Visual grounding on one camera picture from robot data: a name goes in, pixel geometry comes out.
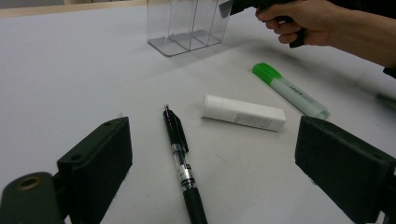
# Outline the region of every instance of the green highlighter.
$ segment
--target green highlighter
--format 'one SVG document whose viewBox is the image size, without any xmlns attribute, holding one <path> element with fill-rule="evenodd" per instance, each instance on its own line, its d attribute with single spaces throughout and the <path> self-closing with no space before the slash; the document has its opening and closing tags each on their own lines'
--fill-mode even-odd
<svg viewBox="0 0 396 224">
<path fill-rule="evenodd" d="M 330 116 L 326 106 L 282 77 L 272 66 L 258 63 L 253 66 L 253 73 L 307 116 L 317 119 L 326 119 Z"/>
</svg>

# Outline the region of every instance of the pen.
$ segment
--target pen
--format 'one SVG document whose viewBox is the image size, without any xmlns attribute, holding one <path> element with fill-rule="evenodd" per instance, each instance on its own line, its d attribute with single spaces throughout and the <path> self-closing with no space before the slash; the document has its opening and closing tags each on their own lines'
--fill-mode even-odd
<svg viewBox="0 0 396 224">
<path fill-rule="evenodd" d="M 165 105 L 163 118 L 175 157 L 178 179 L 183 190 L 184 201 L 189 212 L 191 224 L 207 224 L 201 197 L 187 158 L 189 147 L 187 146 L 186 136 L 184 135 L 180 119 L 169 109 L 168 105 Z"/>
<path fill-rule="evenodd" d="M 271 65 L 257 63 L 253 66 L 253 73 L 307 116 L 317 119 L 326 119 L 330 116 L 326 106 L 282 77 Z"/>
</svg>

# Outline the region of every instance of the clear plastic organizer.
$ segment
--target clear plastic organizer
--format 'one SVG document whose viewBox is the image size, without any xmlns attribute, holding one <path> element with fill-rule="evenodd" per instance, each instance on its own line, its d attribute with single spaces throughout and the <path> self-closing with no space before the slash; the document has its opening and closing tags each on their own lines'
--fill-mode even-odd
<svg viewBox="0 0 396 224">
<path fill-rule="evenodd" d="M 174 56 L 221 43 L 233 0 L 148 0 L 148 43 Z"/>
</svg>

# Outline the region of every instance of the white tube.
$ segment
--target white tube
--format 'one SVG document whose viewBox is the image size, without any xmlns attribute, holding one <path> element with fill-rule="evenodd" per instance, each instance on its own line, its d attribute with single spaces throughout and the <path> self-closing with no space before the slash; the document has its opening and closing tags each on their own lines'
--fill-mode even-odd
<svg viewBox="0 0 396 224">
<path fill-rule="evenodd" d="M 274 132 L 278 132 L 286 122 L 285 113 L 282 109 L 209 94 L 205 95 L 202 117 L 224 120 Z"/>
</svg>

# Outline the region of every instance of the table surface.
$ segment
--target table surface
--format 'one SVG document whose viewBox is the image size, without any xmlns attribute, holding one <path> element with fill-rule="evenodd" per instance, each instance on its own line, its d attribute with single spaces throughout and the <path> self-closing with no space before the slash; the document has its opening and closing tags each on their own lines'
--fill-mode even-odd
<svg viewBox="0 0 396 224">
<path fill-rule="evenodd" d="M 66 4 L 62 6 L 48 7 L 18 7 L 0 8 L 0 18 L 44 15 L 63 12 L 74 12 L 93 9 L 105 9 L 110 7 L 135 7 L 145 5 L 147 0 L 128 0 L 119 2 L 99 2 L 89 4 Z"/>
<path fill-rule="evenodd" d="M 134 165 L 102 223 L 189 223 L 163 105 L 180 117 L 209 223 L 352 223 L 294 163 L 302 113 L 251 73 L 269 63 L 326 105 L 328 121 L 396 157 L 396 98 L 382 67 L 337 49 L 289 49 L 254 17 L 221 44 L 172 58 L 146 42 L 146 7 L 0 19 L 0 189 L 57 173 L 101 123 L 127 116 Z M 278 132 L 202 119 L 205 93 L 282 108 Z"/>
</svg>

